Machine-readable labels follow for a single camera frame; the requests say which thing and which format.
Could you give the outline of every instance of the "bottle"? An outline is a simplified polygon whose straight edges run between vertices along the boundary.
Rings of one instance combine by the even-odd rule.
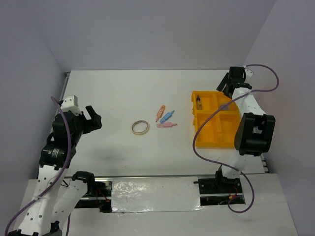
[[[201,101],[200,101],[199,95],[196,98],[196,106],[197,106],[197,110],[202,110]]]

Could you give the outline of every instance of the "blue marker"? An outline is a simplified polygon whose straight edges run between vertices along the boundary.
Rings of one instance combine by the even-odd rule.
[[[175,111],[171,111],[171,112],[168,112],[165,116],[163,116],[163,118],[161,119],[160,123],[164,123],[166,122],[168,119],[170,119],[173,115]]]

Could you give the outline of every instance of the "tabletop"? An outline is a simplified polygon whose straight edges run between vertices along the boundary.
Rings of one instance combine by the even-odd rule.
[[[81,137],[67,176],[88,171],[95,176],[214,174],[218,165],[192,151],[194,136],[191,93],[216,90],[227,70],[71,71],[64,96],[76,95],[79,107],[92,105],[103,127]],[[156,114],[175,110],[172,128],[157,128]],[[150,129],[134,135],[131,125],[145,120]],[[204,157],[228,163],[233,150],[199,149]],[[245,173],[264,173],[253,157]]]

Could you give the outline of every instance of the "pink marker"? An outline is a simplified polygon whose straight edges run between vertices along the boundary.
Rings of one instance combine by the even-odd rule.
[[[172,123],[172,122],[166,122],[166,123],[157,124],[157,128],[168,128],[168,127],[173,127],[175,125],[177,124]]]

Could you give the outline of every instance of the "marker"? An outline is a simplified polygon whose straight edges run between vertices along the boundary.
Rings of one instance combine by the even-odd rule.
[[[172,122],[166,122],[166,123],[162,123],[162,124],[157,124],[157,128],[169,128],[169,127],[173,127],[177,125],[176,123],[172,123]]]
[[[165,116],[163,116],[163,118],[160,120],[160,123],[164,123],[166,122],[168,119],[170,119],[173,115],[175,111],[171,111],[171,112],[168,112]]]
[[[159,109],[158,113],[157,113],[157,119],[156,119],[156,122],[158,121],[158,119],[160,119],[163,115],[163,112],[165,110],[165,106],[161,106],[161,108]]]

